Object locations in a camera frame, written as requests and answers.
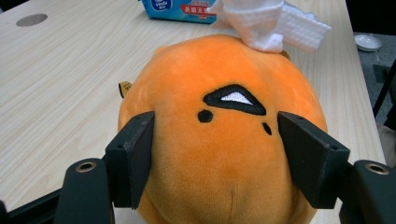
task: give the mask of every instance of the orange fabric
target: orange fabric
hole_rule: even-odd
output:
[[[266,115],[203,101],[231,84]],[[198,120],[202,110],[210,122]],[[148,223],[308,223],[315,214],[291,182],[276,116],[298,114],[325,131],[326,123],[312,87],[284,56],[227,35],[158,50],[121,104],[119,129],[147,111],[155,111],[152,165],[138,211]]]

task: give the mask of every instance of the orange plush toy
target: orange plush toy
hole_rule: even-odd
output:
[[[159,49],[120,107],[119,129],[154,111],[147,223],[308,223],[292,183],[277,114],[326,131],[318,99],[282,54],[209,35]]]

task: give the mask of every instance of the wooden tabletop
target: wooden tabletop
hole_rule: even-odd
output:
[[[286,47],[318,93],[329,134],[351,149],[350,162],[384,162],[345,0],[289,2],[332,27],[313,53]],[[48,17],[16,25],[37,13]],[[156,48],[216,33],[224,31],[150,20],[135,0],[31,0],[0,14],[0,199],[8,211],[60,188],[75,161],[105,154],[117,133],[118,83],[133,82]],[[339,205],[313,223],[339,223]],[[129,209],[116,216],[143,223]]]

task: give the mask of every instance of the white tissue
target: white tissue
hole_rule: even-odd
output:
[[[283,43],[313,51],[332,29],[283,0],[217,0],[208,11],[217,14],[213,27],[232,27],[246,45],[265,52],[281,52]]]

